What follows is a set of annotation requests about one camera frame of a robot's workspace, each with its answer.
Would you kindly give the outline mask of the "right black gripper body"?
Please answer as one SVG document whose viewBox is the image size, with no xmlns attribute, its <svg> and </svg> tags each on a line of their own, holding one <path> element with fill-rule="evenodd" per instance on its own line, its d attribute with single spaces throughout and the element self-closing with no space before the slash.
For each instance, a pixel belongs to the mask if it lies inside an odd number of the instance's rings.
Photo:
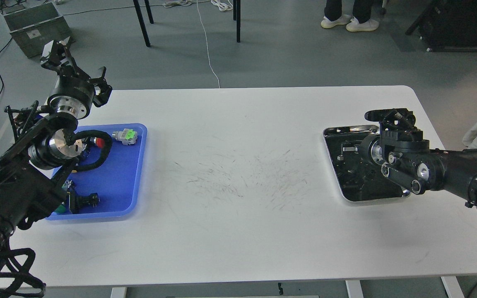
<svg viewBox="0 0 477 298">
<path fill-rule="evenodd" d="M 380 134 L 369 134 L 357 145 L 361 158 L 370 164 L 384 164 Z"/>
</svg>

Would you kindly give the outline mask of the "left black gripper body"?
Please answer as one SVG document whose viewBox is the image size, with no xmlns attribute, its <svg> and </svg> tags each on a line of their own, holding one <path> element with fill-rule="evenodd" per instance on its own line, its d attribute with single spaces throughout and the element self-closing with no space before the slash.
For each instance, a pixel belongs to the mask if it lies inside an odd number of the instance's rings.
<svg viewBox="0 0 477 298">
<path fill-rule="evenodd" d="M 86 80 L 70 76 L 58 76 L 47 105 L 57 113 L 69 113 L 76 119 L 84 119 L 91 110 L 95 87 Z"/>
</svg>

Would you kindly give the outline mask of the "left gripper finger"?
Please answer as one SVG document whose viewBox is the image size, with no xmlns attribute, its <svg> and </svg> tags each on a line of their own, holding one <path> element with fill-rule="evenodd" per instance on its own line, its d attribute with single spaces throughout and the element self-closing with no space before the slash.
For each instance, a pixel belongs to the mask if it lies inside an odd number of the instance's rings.
<svg viewBox="0 0 477 298">
<path fill-rule="evenodd" d="M 82 78 L 82 70 L 77 66 L 70 49 L 60 41 L 52 40 L 45 44 L 40 66 L 54 71 L 59 77 Z"/>
<path fill-rule="evenodd" d="M 93 87 L 97 87 L 99 89 L 98 93 L 95 93 L 93 97 L 93 104 L 95 107 L 102 107 L 108 103 L 112 93 L 112 86 L 108 84 L 106 81 L 106 67 L 100 67 L 98 69 L 98 77 L 91 78 L 90 83 Z"/>
</svg>

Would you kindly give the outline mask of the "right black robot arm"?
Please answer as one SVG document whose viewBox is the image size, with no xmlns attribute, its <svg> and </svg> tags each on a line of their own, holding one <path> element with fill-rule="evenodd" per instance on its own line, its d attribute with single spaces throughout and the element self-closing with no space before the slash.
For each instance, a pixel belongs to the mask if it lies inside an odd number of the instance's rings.
<svg viewBox="0 0 477 298">
<path fill-rule="evenodd" d="M 335 154 L 333 168 L 351 202 L 445 190 L 477 206 L 477 149 L 430 149 L 420 133 L 382 132 L 345 141 Z"/>
</svg>

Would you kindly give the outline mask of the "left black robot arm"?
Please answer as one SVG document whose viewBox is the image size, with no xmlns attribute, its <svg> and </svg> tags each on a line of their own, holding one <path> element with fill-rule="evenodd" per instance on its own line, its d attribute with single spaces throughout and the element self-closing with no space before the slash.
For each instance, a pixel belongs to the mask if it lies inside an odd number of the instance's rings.
<svg viewBox="0 0 477 298">
<path fill-rule="evenodd" d="M 78 67 L 66 41 L 56 40 L 45 44 L 40 64 L 58 76 L 46 103 L 5 109 L 15 142 L 0 157 L 0 298 L 45 295 L 45 283 L 30 273 L 35 252 L 11 249 L 10 237 L 50 216 L 68 198 L 68 176 L 100 167 L 113 146 L 106 132 L 77 132 L 91 106 L 102 107 L 110 98 L 106 68 L 92 78 Z"/>
</svg>

